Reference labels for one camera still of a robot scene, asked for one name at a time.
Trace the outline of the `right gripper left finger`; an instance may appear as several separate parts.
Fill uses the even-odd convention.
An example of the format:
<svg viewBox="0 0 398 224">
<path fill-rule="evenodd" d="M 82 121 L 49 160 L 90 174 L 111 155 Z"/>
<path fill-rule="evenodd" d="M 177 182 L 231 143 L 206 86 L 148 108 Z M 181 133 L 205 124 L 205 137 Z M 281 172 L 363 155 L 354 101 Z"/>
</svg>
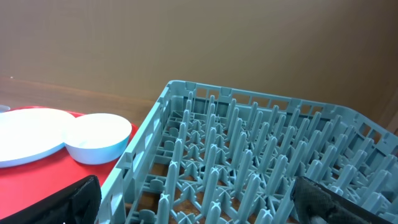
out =
<svg viewBox="0 0 398 224">
<path fill-rule="evenodd" d="M 93 224 L 101 204 L 101 186 L 88 175 L 43 200 L 1 219 L 1 224 Z"/>
</svg>

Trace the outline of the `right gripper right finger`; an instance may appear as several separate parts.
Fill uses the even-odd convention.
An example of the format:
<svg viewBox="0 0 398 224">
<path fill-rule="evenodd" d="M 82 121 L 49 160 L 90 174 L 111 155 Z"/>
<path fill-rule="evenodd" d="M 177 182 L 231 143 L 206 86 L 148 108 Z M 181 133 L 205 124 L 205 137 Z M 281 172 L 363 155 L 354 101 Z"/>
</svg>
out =
<svg viewBox="0 0 398 224">
<path fill-rule="evenodd" d="M 389 223 L 305 176 L 295 179 L 290 200 L 294 203 L 298 221 L 304 224 L 310 224 L 315 218 L 329 224 Z"/>
</svg>

